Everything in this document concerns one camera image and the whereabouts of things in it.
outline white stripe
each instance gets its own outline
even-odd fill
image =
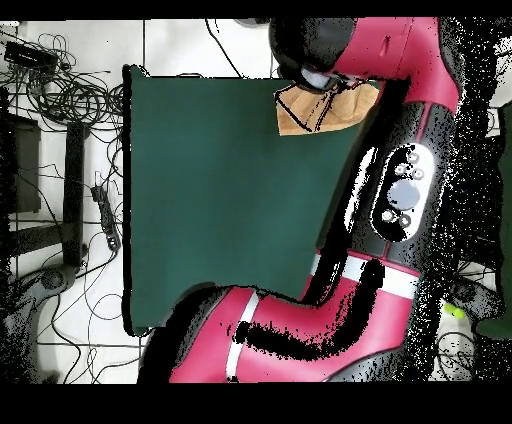
[[[252,293],[251,298],[247,302],[247,305],[245,305],[244,312],[240,317],[238,325],[240,325],[241,322],[250,323],[252,321],[252,317],[254,315],[254,312],[256,311],[256,307],[258,306],[259,301],[260,299],[258,297],[258,294],[256,293],[256,291],[254,291]],[[235,341],[231,343],[228,353],[228,360],[226,362],[226,376],[228,377],[228,379],[231,379],[232,377],[236,376],[236,367],[238,366],[238,358],[240,357],[240,353],[242,353],[242,347],[243,343],[236,343]]]
[[[313,261],[313,266],[311,267],[311,272],[309,275],[315,275],[316,269],[318,268],[318,262],[320,262],[320,255],[317,253],[315,255],[315,260]]]
[[[364,259],[349,256],[345,263],[342,276],[352,281],[359,282],[361,274],[363,273],[364,265],[366,265],[367,262],[368,261]],[[405,297],[407,299],[412,299],[416,291],[418,280],[418,277],[386,267],[382,289],[379,290]]]

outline brown cardboard piece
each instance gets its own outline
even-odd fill
[[[370,84],[325,94],[312,94],[296,86],[277,94],[277,124],[279,135],[301,135],[342,130],[361,122],[374,105],[379,90]],[[302,128],[284,106],[307,128]]]

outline white floor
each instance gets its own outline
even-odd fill
[[[234,20],[209,20],[212,32],[218,37],[224,49],[230,56],[233,64],[244,76],[250,78],[265,78],[270,75],[271,53],[268,46],[267,29],[249,29],[238,25]],[[27,41],[37,41],[40,34],[60,34],[67,40],[68,51],[77,59],[74,68],[78,72],[98,72],[97,76],[113,88],[122,82],[121,69],[125,64],[144,65],[152,76],[175,75],[180,73],[200,73],[203,76],[236,76],[235,71],[227,62],[222,51],[207,32],[204,20],[151,20],[145,22],[145,43],[143,43],[143,21],[58,21],[58,22],[28,22],[20,28],[20,37]],[[5,35],[0,36],[0,41],[6,41]],[[44,43],[50,38],[41,38]],[[502,84],[493,100],[492,106],[499,106],[512,99],[512,67],[501,77]],[[26,112],[19,111],[20,115],[27,116]],[[39,120],[40,127],[47,127]],[[99,137],[109,141],[114,137],[113,133],[97,132]],[[65,135],[55,133],[43,133],[41,141],[40,165],[55,164],[59,173],[64,173],[64,140]],[[105,177],[110,164],[106,158],[105,144],[90,137],[86,147],[85,183],[94,185],[100,182],[98,172]],[[117,165],[122,173],[122,156],[119,155]],[[45,169],[45,174],[56,175],[52,168]],[[122,181],[118,177],[118,185],[121,193],[118,194],[113,185],[110,187],[110,201],[113,208],[123,200]],[[63,184],[61,180],[40,177],[40,188],[52,206],[57,219],[62,219],[62,194]],[[86,198],[84,220],[99,221],[97,205],[91,198]],[[44,206],[38,214],[20,214],[19,219],[52,219]],[[101,231],[99,225],[84,224],[84,241],[89,242],[94,234]],[[60,251],[59,246],[43,249],[19,258],[18,272],[23,275],[41,266],[42,262],[50,255]],[[98,235],[92,242],[89,268],[100,265],[109,257],[105,237]],[[101,383],[134,383],[137,378],[137,358],[139,355],[139,339],[128,337],[122,327],[122,318],[101,320],[92,317],[86,305],[83,295],[84,286],[89,285],[99,275],[99,271],[91,273],[87,281],[82,279],[62,296],[59,314],[63,315],[56,321],[58,331],[77,344],[87,345],[124,345],[125,347],[97,347],[93,351],[94,375],[108,365],[123,364],[135,361],[122,367],[107,368],[101,372],[98,381]],[[122,251],[120,257],[108,265],[101,273],[93,288],[88,290],[89,305],[96,302],[109,293],[121,295],[123,287],[123,260]],[[120,314],[120,297],[108,296],[101,301],[95,312],[103,318],[114,318]],[[63,342],[48,328],[51,316],[56,307],[56,299],[53,298],[43,308],[39,322],[39,342],[61,343]],[[450,331],[469,332],[467,320],[458,320],[449,314],[443,314],[440,331],[449,328]],[[76,379],[75,383],[89,384],[92,377],[87,369],[87,347],[81,347],[81,358],[68,382]],[[77,351],[72,346],[65,345],[40,345],[41,365],[45,370],[59,370],[60,382],[68,370],[73,366],[77,358]]]

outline green towel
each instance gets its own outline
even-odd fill
[[[360,125],[280,137],[285,80],[131,77],[132,326],[203,282],[297,298]]]

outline control panel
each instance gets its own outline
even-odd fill
[[[370,213],[372,228],[382,238],[400,242],[418,231],[434,166],[430,150],[418,143],[403,144],[387,157]]]

